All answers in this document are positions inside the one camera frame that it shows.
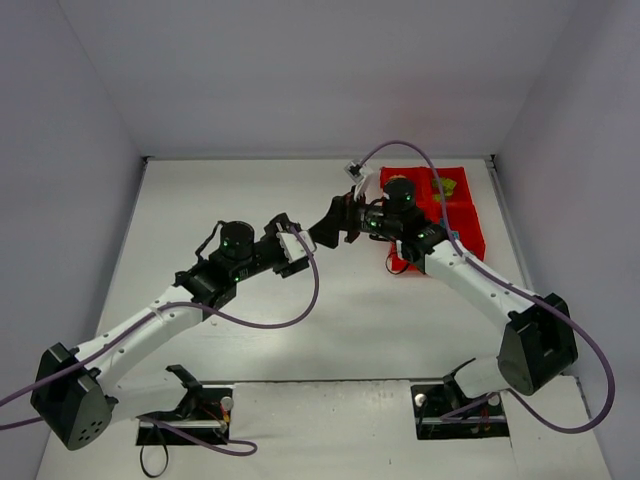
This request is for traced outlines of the large green lego brick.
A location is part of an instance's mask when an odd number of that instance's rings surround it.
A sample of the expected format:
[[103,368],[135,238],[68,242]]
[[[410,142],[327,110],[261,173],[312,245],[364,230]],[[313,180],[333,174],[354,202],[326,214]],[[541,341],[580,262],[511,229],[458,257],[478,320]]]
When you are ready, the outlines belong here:
[[440,198],[439,187],[442,187],[442,191],[444,192],[445,197],[450,198],[453,196],[457,185],[457,182],[455,180],[446,177],[441,177],[440,180],[433,179],[431,183],[434,192],[433,197],[435,200],[438,200]]

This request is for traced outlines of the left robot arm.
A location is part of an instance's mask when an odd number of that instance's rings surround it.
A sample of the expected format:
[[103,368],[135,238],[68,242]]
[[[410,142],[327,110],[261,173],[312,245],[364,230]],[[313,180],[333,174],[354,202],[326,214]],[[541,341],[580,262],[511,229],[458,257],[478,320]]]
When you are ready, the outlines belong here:
[[218,316],[237,286],[267,270],[286,278],[316,266],[311,234],[286,214],[274,217],[261,238],[242,221],[220,221],[219,246],[175,275],[151,304],[106,333],[42,355],[31,405],[70,451],[96,440],[120,420],[146,415],[186,420],[203,404],[203,385],[185,367],[126,381],[142,360],[182,332]]

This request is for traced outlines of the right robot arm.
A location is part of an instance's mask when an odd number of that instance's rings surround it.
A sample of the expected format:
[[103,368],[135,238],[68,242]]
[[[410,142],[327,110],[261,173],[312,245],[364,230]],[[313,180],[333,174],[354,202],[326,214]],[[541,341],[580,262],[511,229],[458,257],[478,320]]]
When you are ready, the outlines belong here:
[[336,196],[310,230],[315,243],[331,249],[362,233],[392,243],[402,260],[455,290],[500,333],[496,356],[473,359],[451,373],[462,396],[475,399],[505,389],[531,396],[577,360],[573,329],[552,313],[567,313],[566,302],[556,294],[518,295],[493,270],[474,269],[474,255],[418,207],[410,180],[388,181],[373,202],[353,192]]

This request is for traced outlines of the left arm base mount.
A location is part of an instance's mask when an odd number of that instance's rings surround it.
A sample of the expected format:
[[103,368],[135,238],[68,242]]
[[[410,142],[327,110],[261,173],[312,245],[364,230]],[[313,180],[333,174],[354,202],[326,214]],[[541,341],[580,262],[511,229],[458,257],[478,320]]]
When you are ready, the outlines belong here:
[[156,407],[144,416],[162,421],[205,443],[226,445],[229,440],[234,386],[197,380],[186,368],[165,368],[169,381],[177,381],[171,393],[178,399]]

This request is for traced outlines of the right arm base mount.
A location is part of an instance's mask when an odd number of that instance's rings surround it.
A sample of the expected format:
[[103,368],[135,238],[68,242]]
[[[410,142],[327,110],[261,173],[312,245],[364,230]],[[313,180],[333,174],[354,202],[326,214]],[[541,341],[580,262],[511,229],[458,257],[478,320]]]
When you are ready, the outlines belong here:
[[418,382],[410,386],[419,441],[481,440],[508,438],[510,430],[501,398],[473,406],[455,382],[456,375],[474,361],[459,365],[438,382]]

